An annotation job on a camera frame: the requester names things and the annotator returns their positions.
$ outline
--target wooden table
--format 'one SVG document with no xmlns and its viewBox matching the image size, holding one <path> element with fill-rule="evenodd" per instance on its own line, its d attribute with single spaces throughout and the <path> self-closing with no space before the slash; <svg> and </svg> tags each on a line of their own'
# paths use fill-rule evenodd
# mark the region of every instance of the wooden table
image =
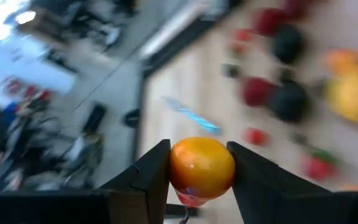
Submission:
<svg viewBox="0 0 358 224">
<path fill-rule="evenodd" d="M 343 160 L 341 175 L 319 185 L 336 190 L 345 183 L 358 184 L 358 127 L 338 118 L 312 93 L 315 110 L 308 120 L 299 126 L 282 123 L 263 108 L 244 106 L 238 94 L 240 82 L 223 75 L 222 64 L 231 61 L 227 47 L 231 39 L 229 35 L 236 27 L 250 27 L 251 15 L 261 7 L 279 6 L 279 2 L 263 0 L 244 4 L 153 73 L 145 84 L 140 155 L 161 139 L 170 139 L 174 145 L 189 136 L 209 136 L 224 144 L 236 141 L 306 178 L 301 166 L 303 152 L 289 140 L 291 132 L 301 131 L 308 135 L 312 144 L 334 151 Z M 297 26 L 306 35 L 308 49 L 294 68 L 296 79 L 305 86 L 313 86 L 321 78 L 331 75 L 322 62 L 325 52 L 333 47 L 358 49 L 358 1 L 318 2 L 310 9 L 309 18 Z M 247 75 L 277 82 L 282 65 L 269 53 L 269 41 L 256 37 L 241 65 Z M 211 136 L 194 121 L 172 111 L 162 100 L 164 96 L 180 101 L 219 124 L 223 128 L 222 135 Z M 248 127 L 268 132 L 270 144 L 255 147 L 245 142 L 242 135 Z M 172 189 L 168 193 L 168 202 L 179 203 Z M 219 208 L 216 210 L 218 215 L 209 216 L 208 223 L 241 222 L 231 190 L 205 207 Z"/>
</svg>

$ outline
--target orange ball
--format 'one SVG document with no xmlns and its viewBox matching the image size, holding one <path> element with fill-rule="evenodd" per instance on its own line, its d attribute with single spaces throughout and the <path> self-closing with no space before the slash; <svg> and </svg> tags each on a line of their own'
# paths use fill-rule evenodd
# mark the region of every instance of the orange ball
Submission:
<svg viewBox="0 0 358 224">
<path fill-rule="evenodd" d="M 234 173 L 234 158 L 214 139 L 183 139 L 170 154 L 170 181 L 181 202 L 189 207 L 224 194 L 233 183 Z"/>
</svg>

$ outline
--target green object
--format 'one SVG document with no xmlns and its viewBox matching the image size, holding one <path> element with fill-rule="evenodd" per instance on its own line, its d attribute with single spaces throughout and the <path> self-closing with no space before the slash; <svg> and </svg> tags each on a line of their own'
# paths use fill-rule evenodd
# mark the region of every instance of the green object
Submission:
<svg viewBox="0 0 358 224">
<path fill-rule="evenodd" d="M 311 147 L 311 157 L 317 158 L 321 161 L 327 162 L 329 164 L 337 164 L 338 160 L 334 156 L 333 153 L 325 150 L 325 149 L 319 149 L 317 147 Z"/>
</svg>

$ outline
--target blue object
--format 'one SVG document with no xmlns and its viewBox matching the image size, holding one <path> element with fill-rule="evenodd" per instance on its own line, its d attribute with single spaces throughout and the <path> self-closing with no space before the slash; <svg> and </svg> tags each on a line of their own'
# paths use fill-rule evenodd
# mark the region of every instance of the blue object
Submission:
<svg viewBox="0 0 358 224">
<path fill-rule="evenodd" d="M 218 135 L 222 133 L 222 129 L 207 119 L 202 118 L 200 115 L 190 111 L 185 105 L 181 104 L 179 101 L 165 97 L 164 100 L 168 103 L 168 106 L 171 109 L 183 113 L 193 121 L 196 121 L 198 125 L 200 125 L 205 131 Z"/>
<path fill-rule="evenodd" d="M 17 103 L 9 103 L 5 109 L 2 111 L 4 118 L 3 121 L 11 125 L 11 123 L 16 119 L 16 108 L 18 107 Z"/>
</svg>

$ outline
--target red tomato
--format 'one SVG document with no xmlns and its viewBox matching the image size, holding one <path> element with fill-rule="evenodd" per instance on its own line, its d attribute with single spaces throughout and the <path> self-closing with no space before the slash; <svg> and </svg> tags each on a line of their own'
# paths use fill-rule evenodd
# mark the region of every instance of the red tomato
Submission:
<svg viewBox="0 0 358 224">
<path fill-rule="evenodd" d="M 256 146 L 263 146 L 267 142 L 267 134 L 256 128 L 249 128 L 246 130 L 246 139 L 249 143 Z"/>
</svg>

